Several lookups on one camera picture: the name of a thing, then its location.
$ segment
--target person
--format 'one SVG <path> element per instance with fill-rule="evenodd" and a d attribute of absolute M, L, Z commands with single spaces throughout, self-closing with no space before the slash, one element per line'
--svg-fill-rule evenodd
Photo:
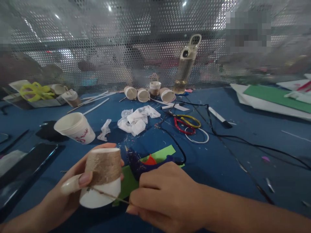
<path fill-rule="evenodd" d="M 115 146 L 105 143 L 93 149 Z M 66 221 L 79 206 L 79 190 L 92 180 L 91 172 L 83 173 L 87 156 L 88 153 L 40 204 L 1 224 L 0 232 L 49 232 Z M 195 232 L 202 228 L 219 233 L 311 232 L 310 219 L 199 184 L 173 162 L 141 175 L 139 188 L 130 194 L 126 212 L 167 233 Z"/>

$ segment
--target green craft paper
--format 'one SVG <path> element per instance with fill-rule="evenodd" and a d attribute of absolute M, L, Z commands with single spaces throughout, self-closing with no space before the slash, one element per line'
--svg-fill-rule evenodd
<path fill-rule="evenodd" d="M 174 147 L 170 145 L 168 147 L 163 148 L 162 150 L 159 150 L 151 154 L 151 156 L 155 159 L 157 163 L 159 163 L 159 162 L 164 161 L 166 159 L 166 156 L 173 155 L 175 152 L 176 151 Z M 142 158 L 140 161 L 147 161 L 148 158 L 149 156 L 146 156 Z M 139 187 L 139 182 L 135 180 L 129 165 L 123 167 L 122 172 L 124 175 L 124 180 L 121 182 L 121 193 L 119 195 L 120 199 L 124 199 L 128 197 L 133 190 Z M 115 200 L 113 203 L 113 206 L 118 206 L 118 205 L 119 205 L 119 201 Z"/>
<path fill-rule="evenodd" d="M 284 95 L 288 93 L 290 92 L 279 88 L 252 85 L 244 91 L 244 94 L 246 95 L 311 113 L 311 104 L 307 104 L 291 98 L 285 98 Z"/>

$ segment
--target hot glue gun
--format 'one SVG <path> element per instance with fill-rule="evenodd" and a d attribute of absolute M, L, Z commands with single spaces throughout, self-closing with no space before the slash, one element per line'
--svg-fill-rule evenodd
<path fill-rule="evenodd" d="M 152 164 L 152 165 L 149 165 L 147 162 L 146 163 L 141 162 L 140 161 L 141 158 L 136 154 L 136 152 L 132 148 L 125 147 L 125 149 L 127 151 L 127 157 L 129 159 L 131 171 L 134 175 L 135 180 L 137 181 L 139 181 L 139 178 L 142 173 L 154 170 L 160 167 L 161 165 L 163 165 L 164 163 L 175 162 L 174 157 L 171 155 L 168 155 L 166 156 L 166 159 L 160 163 L 156 163 L 155 160 L 152 158 L 154 163 L 150 162 L 149 164 Z"/>

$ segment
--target clear water bottle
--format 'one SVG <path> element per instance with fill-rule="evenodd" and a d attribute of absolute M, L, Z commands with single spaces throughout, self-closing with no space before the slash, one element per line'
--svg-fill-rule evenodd
<path fill-rule="evenodd" d="M 202 36 L 200 34 L 193 35 L 189 40 L 189 44 L 186 45 L 181 51 L 178 70 L 175 77 L 175 84 L 173 88 L 175 94 L 183 94 L 185 92 L 185 88 L 188 83 L 188 79 L 198 53 L 201 39 Z"/>

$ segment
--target perforated metal screen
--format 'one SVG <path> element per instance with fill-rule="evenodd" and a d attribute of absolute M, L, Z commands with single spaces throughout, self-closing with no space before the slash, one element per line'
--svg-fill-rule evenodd
<path fill-rule="evenodd" d="M 273 81 L 308 69 L 310 12 L 310 0 L 3 0 L 1 86 L 115 91 L 147 87 L 154 72 L 173 86 L 193 34 L 202 42 L 190 86 Z"/>

